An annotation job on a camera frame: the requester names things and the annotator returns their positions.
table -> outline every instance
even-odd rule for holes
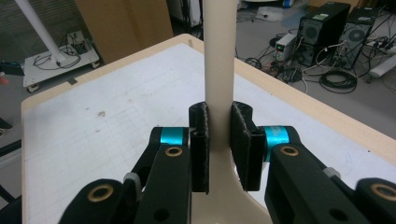
[[[202,41],[180,35],[22,103],[24,223],[54,223],[86,184],[122,180],[153,126],[188,126],[203,101]],[[352,188],[363,177],[396,182],[396,141],[235,60],[234,99],[257,125],[292,125],[303,143]],[[265,186],[251,195],[263,204]]]

floor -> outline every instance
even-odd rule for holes
[[[299,20],[306,12],[306,4],[304,0],[296,1],[292,8],[283,9],[282,21],[254,19],[256,11],[257,6],[238,11],[235,52],[237,52],[240,60],[261,55],[269,46],[269,41],[278,34],[287,32],[296,34],[294,29],[298,28]],[[383,19],[383,17],[378,18],[376,24],[379,24]],[[395,28],[393,23],[392,21],[382,24],[375,32],[376,35],[389,35],[388,30]],[[183,33],[181,24],[176,21],[173,22],[173,28],[175,35]],[[199,29],[193,29],[192,33],[198,35]],[[273,60],[271,55],[263,58],[262,64],[270,63]],[[358,73],[364,70],[364,64],[359,63],[357,66],[356,70]],[[41,89],[33,94],[63,83],[70,77],[81,76],[91,70],[89,66],[82,67],[63,76],[44,81],[40,84]],[[7,130],[6,134],[0,138],[0,147],[21,139],[21,102],[32,96],[32,93],[27,92],[22,86],[22,77],[7,76],[7,78],[10,80],[10,84],[0,87],[0,117],[13,125],[14,128]],[[367,76],[361,77],[356,90],[349,94],[332,93],[324,90],[318,83],[308,82],[308,80],[318,80],[318,77],[304,76],[304,79],[306,80],[306,85],[302,81],[290,83],[290,85],[349,115],[353,119],[396,139],[395,71],[391,71],[381,78],[374,79],[371,83],[367,82]]]

caster wheel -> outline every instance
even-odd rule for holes
[[[30,93],[38,91],[38,89],[40,89],[40,86],[38,86],[38,84],[33,84],[26,88],[26,90],[29,91]]]
[[[96,62],[91,63],[91,65],[92,65],[92,68],[97,68],[97,67],[99,67],[100,63],[99,63],[99,61],[96,61]]]

teal tape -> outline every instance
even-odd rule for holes
[[[283,126],[264,126],[267,138],[267,156],[265,161],[270,161],[271,151],[274,146],[282,143],[289,143],[288,131]]]
[[[163,128],[161,144],[183,145],[183,128]]]

white pole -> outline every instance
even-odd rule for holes
[[[49,32],[44,27],[43,22],[41,22],[41,20],[37,16],[37,14],[35,14],[35,11],[33,10],[29,1],[28,0],[15,0],[15,2],[20,7],[23,14],[26,16],[27,20],[29,20],[29,22],[35,28],[35,31],[40,36],[41,40],[43,40],[44,44],[47,46],[47,49],[49,49],[49,52],[52,54],[52,60],[54,60],[53,57],[55,57],[57,62],[64,61],[65,57],[59,51],[57,45],[53,41]]]
[[[230,149],[236,8],[237,0],[204,0],[209,194],[192,194],[192,224],[272,223],[268,211],[242,190]]]

